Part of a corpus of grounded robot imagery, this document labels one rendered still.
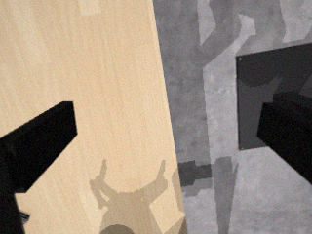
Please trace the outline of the black eraser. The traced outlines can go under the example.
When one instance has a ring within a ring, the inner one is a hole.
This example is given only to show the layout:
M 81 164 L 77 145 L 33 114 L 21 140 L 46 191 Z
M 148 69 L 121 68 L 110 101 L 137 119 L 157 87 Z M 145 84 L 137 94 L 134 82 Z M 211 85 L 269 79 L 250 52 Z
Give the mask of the black eraser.
M 20 212 L 20 216 L 21 216 L 22 224 L 25 225 L 30 215 Z

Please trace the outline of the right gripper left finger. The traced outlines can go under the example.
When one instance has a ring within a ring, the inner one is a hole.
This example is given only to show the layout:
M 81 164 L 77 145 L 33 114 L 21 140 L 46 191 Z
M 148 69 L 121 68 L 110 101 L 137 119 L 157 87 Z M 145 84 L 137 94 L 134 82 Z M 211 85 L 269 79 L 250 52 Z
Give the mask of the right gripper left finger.
M 76 138 L 73 101 L 0 137 L 0 234 L 25 234 L 15 193 L 26 193 Z

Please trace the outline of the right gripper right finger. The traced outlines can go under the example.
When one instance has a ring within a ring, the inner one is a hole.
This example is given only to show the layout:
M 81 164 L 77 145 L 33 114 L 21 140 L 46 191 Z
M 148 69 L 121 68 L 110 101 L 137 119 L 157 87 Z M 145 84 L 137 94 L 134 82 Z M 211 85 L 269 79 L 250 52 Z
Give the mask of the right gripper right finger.
M 264 102 L 256 136 L 312 185 L 311 120 Z

